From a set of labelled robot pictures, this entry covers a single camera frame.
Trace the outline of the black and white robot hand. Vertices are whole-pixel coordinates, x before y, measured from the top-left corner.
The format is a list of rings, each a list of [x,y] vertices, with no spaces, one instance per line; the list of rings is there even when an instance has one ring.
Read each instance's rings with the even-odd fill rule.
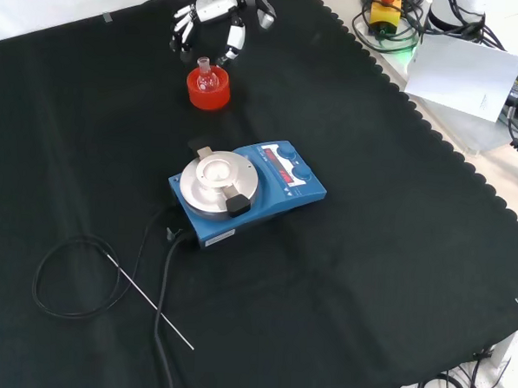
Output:
[[[268,0],[193,0],[174,12],[175,25],[171,27],[172,51],[187,57],[192,49],[193,31],[200,25],[228,20],[230,23],[225,51],[216,60],[218,67],[238,58],[246,41],[246,24],[241,14],[255,11],[259,27],[269,30],[277,19],[276,11]]]

